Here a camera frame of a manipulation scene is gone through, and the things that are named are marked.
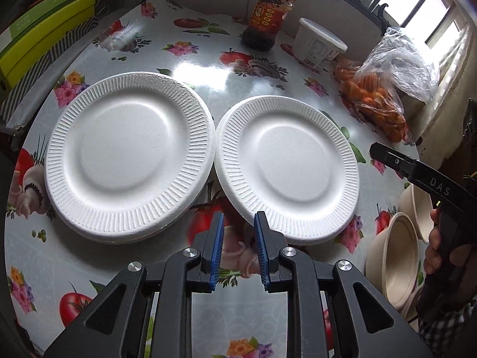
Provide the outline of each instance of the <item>floral tablecloth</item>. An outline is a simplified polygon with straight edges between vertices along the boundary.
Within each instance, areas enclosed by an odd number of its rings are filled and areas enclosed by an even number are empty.
[[[139,243],[94,243],[56,217],[45,192],[43,169],[53,126],[79,93],[118,73],[158,71],[183,81],[204,99],[216,125],[234,104],[260,94],[293,97],[325,113],[356,155],[359,202],[340,235],[302,250],[329,263],[349,259],[364,270],[368,246],[397,211],[407,185],[393,170],[369,157],[372,143],[387,141],[341,98],[331,67],[310,70],[300,65],[290,54],[293,39],[283,33],[271,51],[250,51],[240,44],[245,27],[237,21],[230,16],[202,15],[172,0],[149,0],[88,46],[41,107],[15,167],[5,218],[11,299],[18,324],[26,330],[24,342],[34,354],[41,355],[130,261],[148,264],[167,259],[189,245],[197,232],[206,230],[214,211],[221,210],[226,233],[220,280],[213,294],[193,297],[193,356],[286,356],[287,296],[264,292],[252,228],[233,209],[214,171],[181,219]],[[397,149],[417,157],[409,135]],[[421,282],[422,272],[416,278]]]

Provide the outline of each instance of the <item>brown paper bowl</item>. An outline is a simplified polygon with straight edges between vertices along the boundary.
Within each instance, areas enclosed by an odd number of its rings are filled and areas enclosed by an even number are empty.
[[[411,293],[409,298],[406,300],[406,303],[400,310],[400,314],[404,319],[406,319],[408,322],[417,316],[417,311],[416,311],[416,304],[419,300],[419,296],[421,295],[422,287],[417,287],[414,292]]]
[[[397,310],[406,303],[416,281],[417,245],[411,220],[399,212],[392,217],[389,227],[374,238],[368,249],[366,277]]]
[[[432,201],[430,195],[411,184],[401,195],[398,211],[405,213],[414,225],[419,239],[429,243],[429,233],[434,228],[431,219]]]

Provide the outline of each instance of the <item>white container lid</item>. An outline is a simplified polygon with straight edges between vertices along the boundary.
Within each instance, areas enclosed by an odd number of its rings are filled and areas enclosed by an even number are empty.
[[[346,52],[346,50],[348,49],[348,46],[344,44],[336,35],[328,31],[326,28],[323,28],[322,26],[314,23],[313,21],[302,17],[300,19],[300,24],[307,27],[308,29],[316,33],[319,37],[321,37],[323,43],[327,46],[332,47],[334,49],[338,49],[343,53]]]

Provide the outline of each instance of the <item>red jar label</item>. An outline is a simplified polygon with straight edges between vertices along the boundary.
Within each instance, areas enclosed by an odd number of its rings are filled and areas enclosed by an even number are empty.
[[[258,2],[250,18],[249,26],[268,35],[275,36],[280,31],[285,15],[286,12]]]

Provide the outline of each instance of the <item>chili sauce jar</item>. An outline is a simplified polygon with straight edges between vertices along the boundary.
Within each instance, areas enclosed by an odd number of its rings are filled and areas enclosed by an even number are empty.
[[[257,51],[269,51],[288,12],[296,0],[257,0],[242,43]]]

